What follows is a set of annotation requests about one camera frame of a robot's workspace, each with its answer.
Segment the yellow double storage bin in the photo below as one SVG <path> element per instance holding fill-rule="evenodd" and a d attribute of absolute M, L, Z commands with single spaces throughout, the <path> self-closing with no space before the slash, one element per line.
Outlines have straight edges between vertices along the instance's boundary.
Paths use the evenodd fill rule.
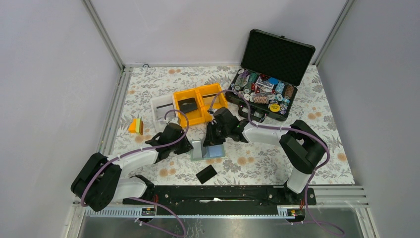
<path fill-rule="evenodd" d="M 218 83 L 175 92 L 173 102 L 175 108 L 185 114 L 185 116 L 179 114 L 183 128 L 187 126 L 187 123 L 192 126 L 211 121 L 212 116 L 208 113 L 211 104 L 215 110 L 228 107 Z"/>

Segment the black credit card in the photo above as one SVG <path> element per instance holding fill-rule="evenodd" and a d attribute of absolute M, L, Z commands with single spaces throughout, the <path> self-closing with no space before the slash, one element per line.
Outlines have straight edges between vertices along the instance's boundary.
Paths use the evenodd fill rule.
<path fill-rule="evenodd" d="M 208 165 L 203 170 L 199 171 L 196 174 L 196 177 L 198 181 L 200 182 L 200 184 L 204 184 L 216 175 L 217 175 L 217 171 L 214 169 L 214 167 L 212 165 Z"/>

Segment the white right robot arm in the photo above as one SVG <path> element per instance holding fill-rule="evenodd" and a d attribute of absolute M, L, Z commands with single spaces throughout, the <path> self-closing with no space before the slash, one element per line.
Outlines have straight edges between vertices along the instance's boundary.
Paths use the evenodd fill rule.
<path fill-rule="evenodd" d="M 303 199 L 303 190 L 320 167 L 320 161 L 330 157 L 326 143 L 302 120 L 296 120 L 289 127 L 274 126 L 249 119 L 239 120 L 225 107 L 212 116 L 203 146 L 221 145 L 230 138 L 236 142 L 258 142 L 283 149 L 293 166 L 284 190 L 284 198 L 290 204 Z"/>

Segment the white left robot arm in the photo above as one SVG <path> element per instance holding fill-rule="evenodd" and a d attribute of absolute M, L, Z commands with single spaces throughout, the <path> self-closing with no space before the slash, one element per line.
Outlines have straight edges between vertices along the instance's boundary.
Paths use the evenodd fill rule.
<path fill-rule="evenodd" d="M 152 184 L 143 176 L 128 174 L 143 166 L 153 165 L 169 157 L 188 153 L 193 149 L 185 130 L 170 122 L 162 132 L 146 142 L 146 148 L 122 155 L 94 153 L 71 184 L 70 190 L 81 199 L 80 203 L 94 211 L 101 211 L 110 203 L 135 197 L 147 204 L 152 201 Z"/>

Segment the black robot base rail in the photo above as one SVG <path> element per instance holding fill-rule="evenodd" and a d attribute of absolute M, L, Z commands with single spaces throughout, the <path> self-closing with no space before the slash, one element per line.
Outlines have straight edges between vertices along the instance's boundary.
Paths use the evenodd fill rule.
<path fill-rule="evenodd" d="M 154 185 L 146 182 L 141 201 L 122 200 L 125 205 L 156 202 L 178 216 L 278 216 L 279 209 L 316 205 L 312 188 L 294 193 L 283 185 Z"/>

